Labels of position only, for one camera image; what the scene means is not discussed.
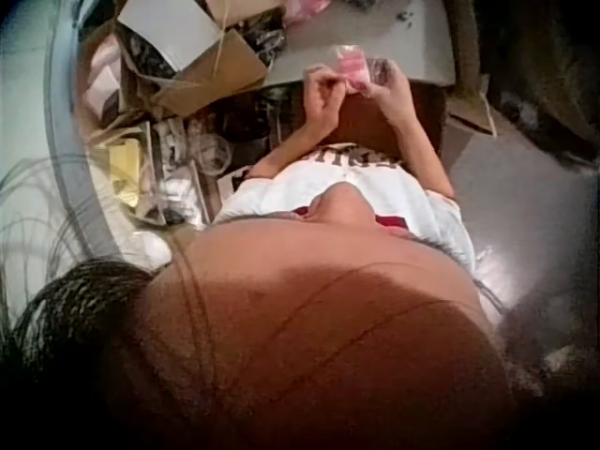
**pink object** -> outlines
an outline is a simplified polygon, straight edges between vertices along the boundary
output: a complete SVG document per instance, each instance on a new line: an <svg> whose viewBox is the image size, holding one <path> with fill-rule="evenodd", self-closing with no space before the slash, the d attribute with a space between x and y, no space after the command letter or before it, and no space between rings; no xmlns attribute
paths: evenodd
<svg viewBox="0 0 600 450"><path fill-rule="evenodd" d="M344 45L337 50L337 73L348 80L348 94L356 94L371 82L365 53L355 45Z"/></svg>
<svg viewBox="0 0 600 450"><path fill-rule="evenodd" d="M312 19L329 6L331 0L287 0L285 5L286 25Z"/></svg>

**white floor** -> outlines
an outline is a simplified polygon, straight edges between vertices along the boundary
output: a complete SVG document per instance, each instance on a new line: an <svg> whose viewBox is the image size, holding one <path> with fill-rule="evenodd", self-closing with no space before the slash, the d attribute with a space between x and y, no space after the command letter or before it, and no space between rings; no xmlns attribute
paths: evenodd
<svg viewBox="0 0 600 450"><path fill-rule="evenodd" d="M54 6L21 1L5 18L0 38L0 179L16 165L24 168L4 186L0 200L1 261L8 298L16 305L43 286L47 257L65 220L48 161L44 116L44 62ZM34 166L29 158L42 162Z"/></svg>

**black hair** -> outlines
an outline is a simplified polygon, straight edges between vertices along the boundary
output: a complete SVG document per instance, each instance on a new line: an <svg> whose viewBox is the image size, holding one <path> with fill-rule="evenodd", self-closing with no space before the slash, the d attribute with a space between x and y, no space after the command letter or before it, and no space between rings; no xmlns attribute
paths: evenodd
<svg viewBox="0 0 600 450"><path fill-rule="evenodd" d="M0 272L0 398L7 429L66 446L130 442L97 389L98 359L153 274L116 259L78 263L11 320Z"/></svg>

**nose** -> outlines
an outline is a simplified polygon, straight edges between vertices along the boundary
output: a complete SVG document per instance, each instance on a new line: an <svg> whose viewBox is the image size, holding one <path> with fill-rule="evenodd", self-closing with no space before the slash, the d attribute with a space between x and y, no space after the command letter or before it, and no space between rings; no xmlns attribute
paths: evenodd
<svg viewBox="0 0 600 450"><path fill-rule="evenodd" d="M321 223L357 227L375 224L373 207L357 187L347 182L336 183L316 197L308 208L308 216Z"/></svg>

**hand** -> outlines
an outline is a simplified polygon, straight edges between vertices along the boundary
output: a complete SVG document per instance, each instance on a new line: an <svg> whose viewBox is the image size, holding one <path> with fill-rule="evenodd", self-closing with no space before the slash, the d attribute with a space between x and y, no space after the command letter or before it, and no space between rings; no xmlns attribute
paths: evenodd
<svg viewBox="0 0 600 450"><path fill-rule="evenodd" d="M327 66L307 71L304 88L306 129L317 142L329 136L339 124L339 110L346 97L344 77Z"/></svg>
<svg viewBox="0 0 600 450"><path fill-rule="evenodd" d="M392 127L403 128L417 120L411 84L395 61L386 60L384 68L384 85L370 82L357 87L365 97L377 102Z"/></svg>

